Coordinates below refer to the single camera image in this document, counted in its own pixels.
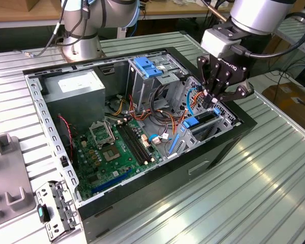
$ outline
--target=expansion slot bracket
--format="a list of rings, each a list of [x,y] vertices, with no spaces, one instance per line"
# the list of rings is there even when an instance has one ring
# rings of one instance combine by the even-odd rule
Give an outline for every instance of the expansion slot bracket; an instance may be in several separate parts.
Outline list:
[[[38,214],[50,242],[70,233],[80,223],[78,212],[64,180],[49,181],[36,190]]]

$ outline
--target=robotic arm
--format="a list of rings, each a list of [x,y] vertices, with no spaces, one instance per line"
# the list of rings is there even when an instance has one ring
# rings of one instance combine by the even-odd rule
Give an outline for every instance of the robotic arm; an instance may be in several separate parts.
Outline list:
[[[205,3],[224,23],[213,26],[204,32],[201,46],[210,56],[197,59],[200,80],[204,85],[205,108],[212,107],[218,100],[231,101],[246,98],[254,90],[246,81],[253,58],[271,58],[284,55],[298,48],[305,41],[304,36],[289,49],[274,54],[257,54],[248,50],[242,41],[255,36],[273,33],[285,18],[300,17],[305,13],[290,13],[296,0],[236,0],[230,18],[221,16]],[[226,92],[231,85],[237,85],[236,91]]]
[[[67,36],[57,45],[70,61],[101,57],[97,29],[133,26],[140,11],[139,0],[63,0],[64,4]]]

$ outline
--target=black ram slot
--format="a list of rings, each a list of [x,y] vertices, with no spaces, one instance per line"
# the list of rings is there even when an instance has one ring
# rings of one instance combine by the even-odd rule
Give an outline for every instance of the black ram slot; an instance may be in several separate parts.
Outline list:
[[[117,127],[118,132],[120,133],[121,137],[123,138],[124,142],[134,155],[134,157],[137,159],[138,162],[142,161],[142,158],[140,155],[137,154],[137,151],[135,150],[135,145],[131,141],[131,138],[128,137],[127,133],[125,132],[125,129],[123,127]]]
[[[139,160],[139,164],[142,165],[145,161],[150,162],[151,158],[149,157],[148,153],[141,145],[140,141],[137,139],[134,132],[128,126],[123,126],[124,132],[129,139],[129,144],[133,145],[133,150],[136,152],[137,160]]]
[[[118,128],[122,138],[124,139],[126,145],[128,146],[128,148],[130,149],[130,151],[132,152],[132,154],[134,155],[134,157],[136,158],[136,160],[138,161],[139,165],[143,165],[144,161],[146,161],[144,155],[142,155],[142,153],[138,150],[137,145],[135,143],[135,139],[131,136],[131,134],[129,135],[126,131],[125,127],[120,127]]]
[[[125,126],[118,126],[117,130],[119,131],[124,142],[130,149],[136,160],[138,161],[139,165],[144,165],[145,161],[147,162],[151,161],[151,157],[143,148],[143,145],[141,145],[140,141],[137,139],[131,128],[125,125]]]
[[[130,135],[130,137],[134,137],[134,143],[137,146],[137,149],[140,150],[142,155],[145,155],[145,159],[149,162],[150,161],[150,157],[148,155],[148,153],[146,152],[146,150],[144,149],[143,145],[141,144],[141,142],[139,141],[139,139],[136,137],[135,133],[131,130],[130,127],[126,126],[126,132]]]

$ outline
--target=slotted aluminum table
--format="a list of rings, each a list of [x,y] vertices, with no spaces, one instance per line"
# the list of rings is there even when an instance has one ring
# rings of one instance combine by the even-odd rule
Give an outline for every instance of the slotted aluminum table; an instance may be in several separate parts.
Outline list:
[[[195,65],[204,54],[180,33],[102,42],[108,56],[167,46]],[[56,48],[39,58],[0,53],[0,133],[19,138],[33,191],[60,175],[21,71],[64,62]],[[302,243],[305,131],[259,94],[237,103],[258,124],[222,163],[95,243]],[[84,242],[78,227],[58,243]],[[0,243],[49,243],[36,209],[1,225]]]
[[[305,24],[293,18],[286,19],[276,30],[276,34],[290,44],[295,44],[305,33]],[[298,48],[305,53],[305,42]]]

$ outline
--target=green circuit board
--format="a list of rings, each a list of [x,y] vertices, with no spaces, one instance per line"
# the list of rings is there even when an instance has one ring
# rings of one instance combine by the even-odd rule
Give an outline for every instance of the green circuit board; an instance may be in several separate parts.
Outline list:
[[[137,137],[145,134],[135,120],[128,122],[128,127],[135,131],[134,133],[137,134]],[[154,158],[154,162],[149,162],[146,165],[140,164],[120,135],[116,125],[111,125],[110,128],[115,142],[112,145],[106,143],[101,149],[97,147],[89,130],[85,134],[73,139],[78,159],[75,171],[79,179],[78,191],[82,200],[92,197],[96,193],[93,193],[93,189],[97,187],[110,184],[111,181],[118,180],[120,177],[122,177],[122,180],[130,178],[163,160],[155,146],[151,145],[148,149],[145,148],[145,150]],[[96,139],[102,139],[108,136],[108,133],[97,130],[95,136]],[[137,138],[137,140],[141,144],[143,143],[141,139]],[[111,184],[102,190],[106,190],[119,182]]]

